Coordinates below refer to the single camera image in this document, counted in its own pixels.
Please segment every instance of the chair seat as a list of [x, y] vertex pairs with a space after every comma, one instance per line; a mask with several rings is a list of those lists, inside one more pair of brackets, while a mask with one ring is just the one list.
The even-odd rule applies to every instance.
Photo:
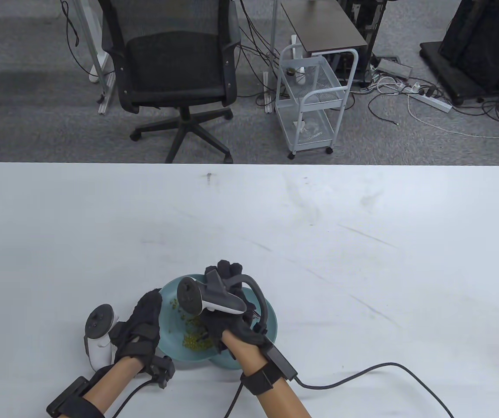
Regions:
[[225, 94], [215, 35], [175, 31], [140, 36], [130, 40], [126, 50], [135, 101], [166, 103]]

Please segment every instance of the forearm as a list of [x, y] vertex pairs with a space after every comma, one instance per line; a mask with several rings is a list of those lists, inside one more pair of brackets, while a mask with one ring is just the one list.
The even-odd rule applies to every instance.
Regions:
[[[268, 362], [258, 347], [238, 340], [229, 331], [224, 332], [222, 341], [238, 359], [246, 376], [254, 374]], [[271, 390], [257, 396], [257, 399], [268, 418], [311, 418], [305, 406], [283, 378], [277, 380]]]
[[143, 368], [136, 358], [124, 357], [88, 391], [84, 398], [93, 404], [102, 414], [110, 408], [116, 398]]

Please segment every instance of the gray carpet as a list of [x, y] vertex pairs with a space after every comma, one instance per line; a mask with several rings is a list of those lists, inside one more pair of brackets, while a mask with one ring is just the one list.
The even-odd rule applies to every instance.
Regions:
[[[268, 36], [271, 0], [245, 2], [257, 27]], [[375, 52], [396, 54], [414, 67], [414, 76], [435, 81], [418, 56], [419, 43], [442, 39], [458, 4], [459, 0], [389, 3]], [[114, 100], [106, 116], [98, 115], [99, 86], [91, 84], [70, 57], [65, 25], [58, 0], [0, 0], [0, 161], [163, 162], [173, 132], [146, 135], [138, 143], [131, 142], [128, 134], [134, 125], [173, 115], [175, 110], [143, 109], [134, 115]], [[288, 43], [289, 34], [291, 27], [281, 12], [280, 46]], [[90, 68], [84, 42], [77, 49], [80, 62]], [[265, 69], [257, 59], [252, 62], [258, 71]], [[239, 94], [259, 90], [242, 58]], [[254, 99], [239, 98], [232, 106], [233, 120], [212, 121], [205, 127], [230, 147], [236, 163], [499, 165], [499, 139], [468, 138], [423, 125], [408, 115], [405, 96], [382, 97], [373, 103], [377, 113], [400, 125], [385, 123], [367, 110], [371, 98], [357, 96], [355, 106], [345, 114], [332, 155], [302, 152], [293, 162], [287, 159], [276, 116], [265, 115]], [[499, 135], [499, 123], [486, 117], [454, 111], [447, 115], [415, 100], [411, 105], [420, 118], [446, 129]], [[221, 161], [218, 152], [190, 134], [175, 162]]]

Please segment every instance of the gloved hand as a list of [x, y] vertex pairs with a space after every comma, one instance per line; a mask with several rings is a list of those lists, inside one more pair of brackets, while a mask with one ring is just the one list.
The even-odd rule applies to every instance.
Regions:
[[[229, 261], [220, 260], [216, 266], [209, 266], [205, 269], [205, 275], [210, 271], [216, 269], [221, 279], [229, 279], [230, 277], [241, 274], [241, 264]], [[199, 315], [201, 322], [207, 328], [209, 337], [215, 343], [215, 346], [220, 351], [226, 350], [226, 346], [220, 340], [225, 330], [229, 330], [240, 340], [260, 346], [265, 342], [265, 336], [258, 334], [251, 330], [251, 322], [253, 321], [253, 311], [255, 305], [248, 302], [243, 291], [241, 290], [241, 283], [230, 287], [230, 293], [241, 298], [247, 305], [247, 310], [241, 315], [234, 315], [225, 312], [214, 310], [213, 312], [208, 309], [203, 310]]]
[[153, 374], [151, 363], [160, 340], [158, 315], [161, 307], [160, 289], [151, 290], [139, 300], [130, 319], [118, 322], [112, 328], [110, 341], [117, 347], [114, 363], [122, 357], [136, 357], [144, 364], [142, 371]]

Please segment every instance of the black mesh chair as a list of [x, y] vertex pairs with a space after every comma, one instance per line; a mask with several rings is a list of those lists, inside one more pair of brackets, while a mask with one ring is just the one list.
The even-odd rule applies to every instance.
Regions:
[[201, 123], [234, 116], [229, 108], [191, 114], [189, 106], [236, 100], [234, 49], [240, 44], [233, 0], [98, 0], [104, 16], [102, 48], [116, 70], [120, 104], [177, 108], [180, 116], [138, 126], [131, 133], [177, 129], [166, 157], [171, 163], [188, 132], [224, 153], [230, 150]]

